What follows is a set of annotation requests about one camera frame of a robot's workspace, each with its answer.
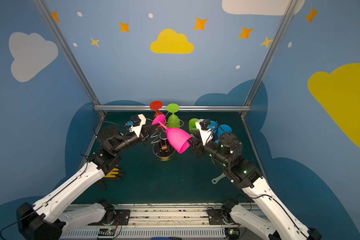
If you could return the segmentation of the pink wine glass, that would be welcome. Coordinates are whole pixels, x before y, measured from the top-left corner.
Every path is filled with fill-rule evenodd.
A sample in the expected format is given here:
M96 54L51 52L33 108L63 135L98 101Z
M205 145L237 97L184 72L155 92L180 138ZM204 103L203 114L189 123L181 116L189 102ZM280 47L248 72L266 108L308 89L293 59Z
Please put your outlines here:
M159 115L153 120L152 125L160 124L160 126L166 131L169 143L179 154L182 154L188 149L188 147L190 147L188 140L190 140L192 136L182 129L169 128L165 126L165 120L165 115Z

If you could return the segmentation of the red wine glass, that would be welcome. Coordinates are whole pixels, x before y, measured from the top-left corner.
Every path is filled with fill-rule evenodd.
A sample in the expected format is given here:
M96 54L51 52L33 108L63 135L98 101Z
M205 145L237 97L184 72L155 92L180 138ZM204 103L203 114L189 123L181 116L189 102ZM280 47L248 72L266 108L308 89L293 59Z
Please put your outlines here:
M161 101L153 101L150 104L150 109L152 111L155 111L154 119L156 119L158 116L163 115L162 112L160 112L160 109L163 107L163 103Z

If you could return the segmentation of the blue wine glass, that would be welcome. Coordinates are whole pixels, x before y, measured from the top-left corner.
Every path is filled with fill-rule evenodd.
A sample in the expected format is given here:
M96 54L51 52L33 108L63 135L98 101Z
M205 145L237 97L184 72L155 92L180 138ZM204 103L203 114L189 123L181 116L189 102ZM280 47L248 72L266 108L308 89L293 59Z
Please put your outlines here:
M224 133L231 133L232 132L232 128L228 125L219 125L218 129L217 129L217 133L216 133L216 137L215 137L215 142L218 143L220 136Z
M218 123L211 121L211 123L208 125L208 128L212 131L212 134L215 135L218 131Z

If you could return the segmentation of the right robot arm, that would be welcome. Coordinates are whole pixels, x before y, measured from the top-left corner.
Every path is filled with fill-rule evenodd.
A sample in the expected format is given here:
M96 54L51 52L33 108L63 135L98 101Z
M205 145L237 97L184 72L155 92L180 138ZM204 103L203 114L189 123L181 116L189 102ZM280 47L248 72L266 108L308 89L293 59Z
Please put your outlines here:
M265 214L260 218L237 201L230 200L222 212L263 240L320 240L322 235L299 221L277 197L262 172L242 156L243 144L233 133L224 133L215 143L211 131L193 131L189 143L197 156L209 155L223 166L225 176Z

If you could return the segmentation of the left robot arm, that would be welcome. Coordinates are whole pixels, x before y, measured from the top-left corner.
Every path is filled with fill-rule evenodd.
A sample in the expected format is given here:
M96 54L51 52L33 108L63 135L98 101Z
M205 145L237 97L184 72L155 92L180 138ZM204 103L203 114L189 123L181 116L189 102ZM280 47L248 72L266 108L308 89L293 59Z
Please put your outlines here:
M158 127L159 124L131 127L132 131L126 135L121 135L116 126L103 128L97 137L101 147L80 170L34 204L24 203L18 207L20 234L27 240L58 240L88 224L115 224L115 208L107 201L69 213L64 210L90 186L116 169L122 152L140 142L146 143Z

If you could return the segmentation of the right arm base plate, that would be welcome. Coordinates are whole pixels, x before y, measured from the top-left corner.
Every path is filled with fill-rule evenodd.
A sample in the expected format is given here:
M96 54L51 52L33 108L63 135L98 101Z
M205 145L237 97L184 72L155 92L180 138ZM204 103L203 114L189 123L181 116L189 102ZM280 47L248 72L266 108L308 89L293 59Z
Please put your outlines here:
M233 210L207 208L206 213L210 225L237 225L231 213Z

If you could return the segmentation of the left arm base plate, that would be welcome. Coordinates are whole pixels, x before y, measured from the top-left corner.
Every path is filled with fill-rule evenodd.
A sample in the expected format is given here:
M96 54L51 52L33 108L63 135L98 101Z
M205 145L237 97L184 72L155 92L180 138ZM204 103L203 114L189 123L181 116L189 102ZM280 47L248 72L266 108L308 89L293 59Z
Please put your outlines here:
M96 223L91 223L89 226L127 226L129 224L131 210L116 209L112 214L106 214L103 219Z

